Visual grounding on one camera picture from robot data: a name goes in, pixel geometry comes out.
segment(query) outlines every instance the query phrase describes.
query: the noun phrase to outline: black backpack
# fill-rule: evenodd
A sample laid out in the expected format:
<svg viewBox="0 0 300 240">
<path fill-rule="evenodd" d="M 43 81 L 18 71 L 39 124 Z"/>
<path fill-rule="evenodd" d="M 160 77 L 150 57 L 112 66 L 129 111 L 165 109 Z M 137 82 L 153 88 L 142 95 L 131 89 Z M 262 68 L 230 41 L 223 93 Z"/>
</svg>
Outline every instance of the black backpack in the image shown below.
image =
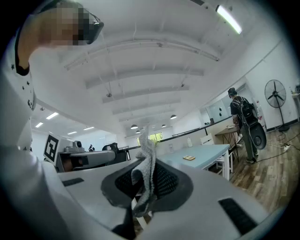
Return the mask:
<svg viewBox="0 0 300 240">
<path fill-rule="evenodd" d="M 257 118 L 253 114 L 254 106 L 250 104 L 247 99 L 244 97 L 241 97 L 241 99 L 235 98 L 232 104 L 238 109 L 238 117 L 242 120 L 243 124 L 250 126 L 257 122 Z"/>
</svg>

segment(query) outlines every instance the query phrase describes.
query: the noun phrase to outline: neck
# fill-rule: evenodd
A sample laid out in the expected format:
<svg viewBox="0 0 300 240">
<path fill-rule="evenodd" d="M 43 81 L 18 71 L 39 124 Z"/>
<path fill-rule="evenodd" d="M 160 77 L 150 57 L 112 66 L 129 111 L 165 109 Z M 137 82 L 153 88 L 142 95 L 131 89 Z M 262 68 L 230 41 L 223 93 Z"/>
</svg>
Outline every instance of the neck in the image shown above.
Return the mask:
<svg viewBox="0 0 300 240">
<path fill-rule="evenodd" d="M 27 19 L 23 25 L 19 42 L 18 42 L 18 57 L 19 66 L 26 69 L 29 67 L 29 58 L 31 54 L 40 46 L 40 24 L 37 18 Z"/>
</svg>

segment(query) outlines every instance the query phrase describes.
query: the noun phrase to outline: pants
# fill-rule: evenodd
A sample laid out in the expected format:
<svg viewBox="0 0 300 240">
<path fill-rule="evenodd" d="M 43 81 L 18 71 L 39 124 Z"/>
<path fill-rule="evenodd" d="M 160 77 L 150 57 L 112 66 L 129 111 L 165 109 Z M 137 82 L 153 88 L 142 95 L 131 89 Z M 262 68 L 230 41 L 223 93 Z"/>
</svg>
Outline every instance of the pants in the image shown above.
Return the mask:
<svg viewBox="0 0 300 240">
<path fill-rule="evenodd" d="M 254 154 L 257 153 L 257 148 L 253 144 L 250 133 L 249 133 L 249 127 L 248 126 L 242 126 L 240 129 L 240 132 L 243 134 L 243 140 L 245 143 L 246 151 L 248 159 L 252 159 L 254 157 Z"/>
</svg>

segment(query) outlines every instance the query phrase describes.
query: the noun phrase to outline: light blue tabletop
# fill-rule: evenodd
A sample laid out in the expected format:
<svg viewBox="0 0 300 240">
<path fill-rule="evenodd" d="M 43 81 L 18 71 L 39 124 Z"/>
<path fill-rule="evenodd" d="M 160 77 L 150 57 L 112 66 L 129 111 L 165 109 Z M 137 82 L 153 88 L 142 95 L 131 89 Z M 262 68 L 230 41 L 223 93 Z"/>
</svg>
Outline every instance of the light blue tabletop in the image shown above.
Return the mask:
<svg viewBox="0 0 300 240">
<path fill-rule="evenodd" d="M 205 167 L 209 163 L 215 161 L 218 157 L 223 155 L 230 148 L 229 144 L 217 145 L 199 145 L 190 148 L 183 148 L 158 157 L 165 163 L 171 161 L 172 163 L 185 164 L 191 167 Z M 184 156 L 190 155 L 196 157 L 194 160 L 189 161 L 183 159 Z"/>
</svg>

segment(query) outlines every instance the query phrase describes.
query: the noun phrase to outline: window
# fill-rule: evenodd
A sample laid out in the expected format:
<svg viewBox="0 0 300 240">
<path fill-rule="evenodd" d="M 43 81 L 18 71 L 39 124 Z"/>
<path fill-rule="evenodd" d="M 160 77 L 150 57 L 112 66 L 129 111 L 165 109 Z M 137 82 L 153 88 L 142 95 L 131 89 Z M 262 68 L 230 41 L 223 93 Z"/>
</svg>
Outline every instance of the window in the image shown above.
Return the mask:
<svg viewBox="0 0 300 240">
<path fill-rule="evenodd" d="M 163 133 L 155 133 L 155 134 L 151 134 L 151 135 L 148 136 L 148 138 L 149 138 L 151 141 L 153 141 L 154 143 L 157 143 L 158 141 L 161 141 L 161 140 L 164 139 Z M 137 138 L 136 140 L 137 140 L 137 145 L 140 146 L 140 145 L 141 145 L 141 144 L 140 144 L 140 139 Z"/>
</svg>

